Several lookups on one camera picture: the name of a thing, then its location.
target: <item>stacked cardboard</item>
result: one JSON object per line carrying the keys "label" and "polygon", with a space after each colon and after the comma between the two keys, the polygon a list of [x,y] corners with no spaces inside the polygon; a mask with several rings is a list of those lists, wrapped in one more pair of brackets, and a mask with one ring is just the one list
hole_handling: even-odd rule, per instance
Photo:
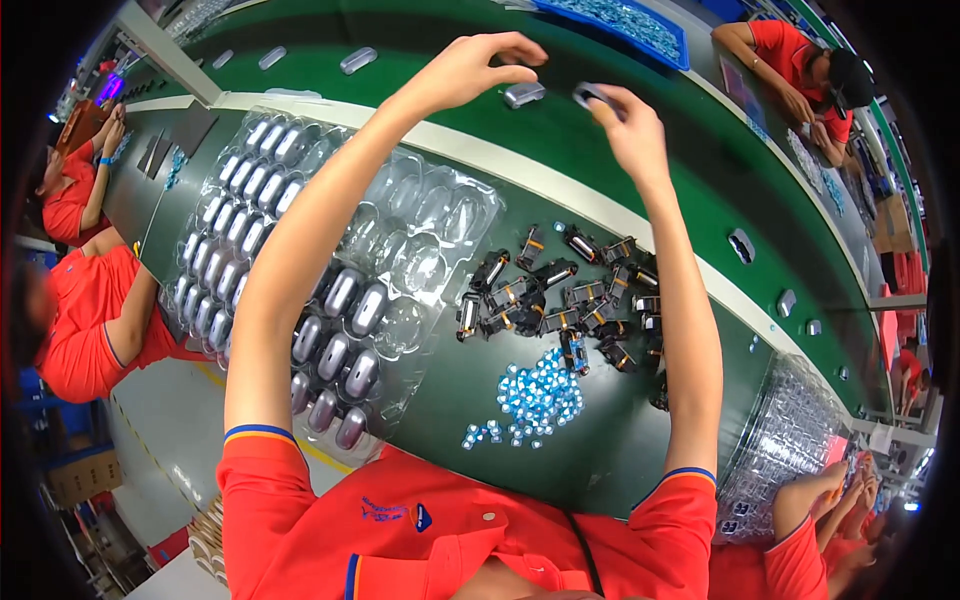
{"label": "stacked cardboard", "polygon": [[224,503],[218,494],[210,502],[206,512],[195,516],[186,529],[194,560],[201,569],[225,586],[227,566],[224,563],[224,541],[221,535],[223,524]]}
{"label": "stacked cardboard", "polygon": [[114,450],[87,456],[47,471],[53,499],[62,508],[80,504],[100,492],[120,487],[120,463]]}
{"label": "stacked cardboard", "polygon": [[901,194],[894,194],[876,203],[876,252],[912,252],[910,215]]}

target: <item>workbench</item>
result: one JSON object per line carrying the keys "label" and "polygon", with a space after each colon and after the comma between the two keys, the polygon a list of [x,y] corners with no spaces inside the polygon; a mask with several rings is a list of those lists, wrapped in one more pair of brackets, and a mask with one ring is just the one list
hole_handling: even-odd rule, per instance
{"label": "workbench", "polygon": [[[683,25],[681,19],[667,15]],[[856,254],[855,236],[844,235],[844,219],[858,221],[852,201],[847,198],[850,209],[840,218],[828,213],[832,200],[811,198],[809,185],[797,179],[797,165],[791,170],[787,164],[795,158],[786,146],[786,124],[764,105],[771,141],[754,134],[736,105],[717,92],[723,89],[718,57],[725,53],[709,43],[708,32],[701,29],[694,35],[690,28],[693,68],[683,74],[611,40],[598,41],[594,32],[567,29],[553,17],[504,11],[486,0],[424,0],[416,6],[389,0],[271,0],[220,19],[184,50],[191,58],[203,58],[204,72],[225,90],[311,90],[344,107],[375,108],[456,36],[522,31],[550,55],[538,70],[548,90],[543,100],[511,111],[500,97],[502,90],[491,90],[464,107],[431,116],[428,122],[471,135],[477,144],[482,141],[525,156],[548,168],[548,175],[555,174],[550,177],[574,180],[646,223],[641,199],[616,165],[603,131],[569,96],[580,81],[622,84],[637,93],[664,123],[671,175],[713,297],[725,365],[718,472],[722,481],[749,430],[775,350],[796,348],[805,354],[848,412],[860,406],[889,410],[889,391],[876,325],[866,310],[865,285],[876,278],[876,255],[862,260],[863,254]],[[703,36],[708,43],[702,43]],[[278,45],[284,45],[288,55],[261,71],[256,62]],[[339,61],[365,45],[377,49],[378,59],[344,76]],[[233,50],[233,58],[221,69],[212,69],[209,65],[227,49]],[[149,80],[169,83],[163,88],[155,84],[130,106],[128,131],[133,136],[113,168],[105,212],[129,245],[139,244],[146,267],[166,281],[176,272],[175,246],[194,210],[200,184],[239,127],[244,110],[237,108],[244,105],[237,101],[243,94],[235,94],[230,108],[214,109],[219,120],[180,171],[182,182],[158,202],[172,159],[165,158],[156,180],[144,180],[135,164],[150,136],[161,129],[170,131],[189,99],[180,97],[185,91],[169,76],[146,65],[130,74],[128,85]],[[766,103],[758,87],[755,92]],[[282,96],[260,98],[269,104]],[[494,169],[460,163],[455,150],[422,145],[416,149],[428,156],[436,151],[442,156],[430,157],[498,189],[507,210],[478,255],[501,247],[516,251],[533,223],[547,227],[554,221],[576,223],[603,243],[623,233],[617,223],[604,220],[609,210],[571,211],[557,197],[535,193],[534,184],[516,184],[499,178]],[[727,240],[735,228],[746,230],[756,247],[756,260],[750,265],[740,262]],[[544,258],[573,257],[559,234],[551,243]],[[854,266],[851,256],[857,257]],[[866,268],[858,270],[856,264]],[[582,268],[577,279],[592,275],[602,272]],[[798,299],[787,319],[775,309],[784,289],[794,290]],[[548,299],[548,307],[559,305]],[[613,516],[628,514],[660,479],[669,436],[669,416],[647,402],[657,391],[652,379],[618,373],[591,350],[593,369],[582,381],[587,408],[543,448],[483,444],[465,451],[460,441],[468,423],[500,417],[496,380],[507,363],[532,365],[557,344],[554,336],[531,339],[504,333],[487,343],[468,340],[461,345],[453,336],[454,312],[455,307],[448,307],[434,329],[440,337],[429,368],[390,442],[469,477],[548,502]],[[804,334],[810,319],[822,322],[823,334]],[[755,335],[759,341],[751,351]],[[838,376],[842,366],[850,370],[846,381]]]}

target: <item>purple light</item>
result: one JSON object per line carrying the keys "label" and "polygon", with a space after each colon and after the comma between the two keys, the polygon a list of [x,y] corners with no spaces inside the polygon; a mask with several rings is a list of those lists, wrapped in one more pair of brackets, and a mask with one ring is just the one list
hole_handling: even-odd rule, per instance
{"label": "purple light", "polygon": [[97,97],[97,106],[102,106],[104,102],[114,98],[121,87],[123,87],[123,80],[117,77],[116,74],[109,73],[107,75],[107,84],[104,85],[104,89]]}

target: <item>clear plastic tray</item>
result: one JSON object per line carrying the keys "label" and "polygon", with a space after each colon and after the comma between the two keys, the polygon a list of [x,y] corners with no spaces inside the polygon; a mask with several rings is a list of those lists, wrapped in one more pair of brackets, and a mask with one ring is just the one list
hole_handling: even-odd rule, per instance
{"label": "clear plastic tray", "polygon": [[819,473],[841,432],[830,392],[806,361],[777,355],[767,370],[759,410],[731,474],[717,494],[713,543],[773,536],[773,500],[784,483]]}
{"label": "clear plastic tray", "polygon": [[[228,332],[244,274],[297,194],[354,133],[254,108],[212,165],[177,244],[180,273],[166,282],[162,296],[181,326],[224,369],[229,366]],[[310,402],[295,415],[302,439],[358,466],[379,448],[370,436],[392,435],[423,379],[425,357],[437,338],[433,328],[446,306],[444,290],[458,263],[473,258],[503,207],[488,184],[410,150],[393,150],[303,308],[298,328],[312,318],[313,333],[319,331],[305,359],[307,346],[297,347],[299,330],[292,342],[292,376],[302,372],[309,379]],[[346,309],[331,312],[326,301],[337,275],[346,269],[358,272],[359,285],[348,294]],[[370,330],[361,327],[361,335],[352,319],[374,286],[385,291],[388,307]],[[347,358],[335,376],[324,378],[318,365],[335,336],[338,343],[346,338]],[[363,397],[356,397],[347,382],[364,350],[375,355],[378,377]],[[336,417],[318,432],[308,417],[324,391],[336,395]],[[354,408],[363,412],[370,436],[348,449],[337,445],[336,430]]]}

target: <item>factory floor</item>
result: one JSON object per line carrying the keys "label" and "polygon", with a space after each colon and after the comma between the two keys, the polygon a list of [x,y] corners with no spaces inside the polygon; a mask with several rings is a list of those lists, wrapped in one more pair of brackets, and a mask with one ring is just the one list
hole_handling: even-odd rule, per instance
{"label": "factory floor", "polygon": [[[113,496],[144,547],[185,526],[219,493],[225,380],[216,365],[166,359],[132,372],[113,390],[110,433],[123,471]],[[349,471],[325,464],[322,455],[305,458],[317,494]]]}

